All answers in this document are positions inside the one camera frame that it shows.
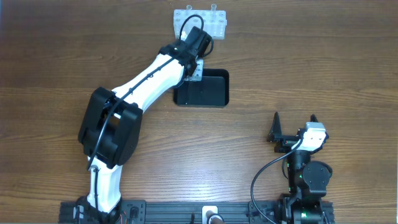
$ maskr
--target robotic arm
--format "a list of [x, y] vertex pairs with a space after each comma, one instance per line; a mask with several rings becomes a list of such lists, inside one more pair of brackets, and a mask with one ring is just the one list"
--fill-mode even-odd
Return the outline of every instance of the robotic arm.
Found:
[[133, 80], [112, 91], [99, 87], [93, 92], [78, 135], [91, 171], [90, 193], [79, 210], [101, 223], [119, 218], [122, 166], [137, 146], [142, 114], [164, 91], [194, 74], [211, 41], [203, 29], [193, 27], [185, 40], [162, 47]]

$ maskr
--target white egg carton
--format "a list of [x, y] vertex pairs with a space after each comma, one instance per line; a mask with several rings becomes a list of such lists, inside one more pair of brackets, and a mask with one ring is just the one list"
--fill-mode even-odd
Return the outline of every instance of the white egg carton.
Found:
[[[192, 10], [192, 6], [187, 5], [187, 9], [174, 10], [174, 34], [175, 38], [179, 38], [180, 29], [185, 19], [188, 16], [197, 14], [203, 18], [205, 25], [203, 30], [213, 37], [215, 40], [223, 40], [225, 38], [226, 27], [226, 12], [217, 11], [217, 5], [212, 4], [211, 10]], [[185, 25], [182, 31], [181, 39], [185, 40], [191, 31], [192, 27], [200, 28], [201, 21], [197, 17], [191, 18]]]

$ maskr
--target wooden table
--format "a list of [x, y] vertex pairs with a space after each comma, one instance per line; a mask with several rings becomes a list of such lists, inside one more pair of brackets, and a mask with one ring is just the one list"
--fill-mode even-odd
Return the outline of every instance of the wooden table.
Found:
[[[143, 71], [174, 41], [172, 14], [213, 1], [2, 3], [0, 222], [56, 222], [61, 201], [89, 191], [77, 134], [93, 90]], [[397, 211], [398, 2], [222, 1], [226, 39], [206, 67], [230, 74], [223, 109], [184, 108], [168, 91], [145, 113], [123, 167], [124, 198], [250, 201], [254, 174], [280, 154], [266, 142], [315, 113], [330, 140], [325, 200], [337, 222], [394, 223]], [[280, 164], [257, 181], [259, 200], [288, 192]]]

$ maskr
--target wood grain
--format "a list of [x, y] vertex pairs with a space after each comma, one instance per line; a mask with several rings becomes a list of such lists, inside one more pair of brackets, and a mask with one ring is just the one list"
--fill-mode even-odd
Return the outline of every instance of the wood grain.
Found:
[[[211, 1], [5, 0], [0, 15], [0, 222], [56, 222], [89, 191], [77, 141], [92, 91], [135, 77], [173, 41], [172, 11]], [[247, 0], [227, 11], [206, 67], [230, 74], [226, 108], [181, 108], [168, 91], [145, 113], [123, 168], [124, 198], [250, 200], [276, 158], [273, 114], [293, 134], [315, 113], [330, 135], [326, 200], [339, 223], [395, 223], [398, 2]], [[287, 192], [280, 166], [256, 197]]]

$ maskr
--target table top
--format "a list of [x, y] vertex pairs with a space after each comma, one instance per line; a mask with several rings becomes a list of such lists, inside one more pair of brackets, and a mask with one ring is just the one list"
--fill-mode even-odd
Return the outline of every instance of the table top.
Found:
[[[86, 195], [77, 134], [94, 89], [148, 67], [174, 41], [174, 9], [213, 1], [4, 1], [0, 17], [0, 222], [57, 222]], [[206, 68], [229, 71], [225, 108], [161, 96], [123, 167], [123, 198], [250, 201], [256, 172], [280, 156], [266, 141], [276, 111], [295, 134], [312, 113], [330, 139], [313, 159], [334, 173], [337, 222], [393, 223], [397, 211], [397, 1], [216, 2], [228, 20]], [[288, 192], [280, 164], [258, 200]]]

